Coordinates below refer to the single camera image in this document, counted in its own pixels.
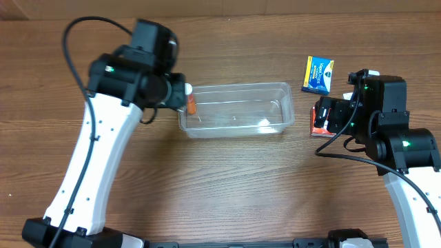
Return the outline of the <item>blue yellow VapoDrops box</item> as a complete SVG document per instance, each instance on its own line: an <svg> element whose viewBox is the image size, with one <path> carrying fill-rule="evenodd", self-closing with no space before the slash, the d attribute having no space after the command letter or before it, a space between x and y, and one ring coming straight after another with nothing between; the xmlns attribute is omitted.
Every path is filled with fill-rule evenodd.
<svg viewBox="0 0 441 248"><path fill-rule="evenodd" d="M308 56L302 91L327 96L331 91L334 60Z"/></svg>

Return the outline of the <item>orange tube white cap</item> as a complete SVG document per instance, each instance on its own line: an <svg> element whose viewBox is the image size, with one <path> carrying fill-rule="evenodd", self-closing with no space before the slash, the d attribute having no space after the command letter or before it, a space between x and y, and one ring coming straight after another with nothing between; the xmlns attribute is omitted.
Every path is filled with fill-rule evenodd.
<svg viewBox="0 0 441 248"><path fill-rule="evenodd" d="M187 97L187 113L196 113L196 103L194 101L193 87L189 83L185 83L185 95Z"/></svg>

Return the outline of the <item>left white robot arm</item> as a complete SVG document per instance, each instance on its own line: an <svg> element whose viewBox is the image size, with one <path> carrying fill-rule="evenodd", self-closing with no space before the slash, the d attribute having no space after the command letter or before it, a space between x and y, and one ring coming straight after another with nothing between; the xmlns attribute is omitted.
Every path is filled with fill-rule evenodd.
<svg viewBox="0 0 441 248"><path fill-rule="evenodd" d="M40 218L26 220L23 239L34 247L147 247L145 239L105 226L110 191L125 147L146 109L186 106L185 77L173 72L178 39L144 19L131 41L90 65L81 132L63 182Z"/></svg>

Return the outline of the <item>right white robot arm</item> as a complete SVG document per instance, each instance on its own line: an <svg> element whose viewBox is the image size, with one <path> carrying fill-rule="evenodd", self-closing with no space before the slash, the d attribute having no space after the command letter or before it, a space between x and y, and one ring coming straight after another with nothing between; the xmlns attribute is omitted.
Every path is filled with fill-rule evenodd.
<svg viewBox="0 0 441 248"><path fill-rule="evenodd" d="M400 76L352 72L350 99L321 97L315 127L346 135L360 148L348 155L315 154L374 165L397 213L405 247L440 246L440 152L427 129L411 129L407 83Z"/></svg>

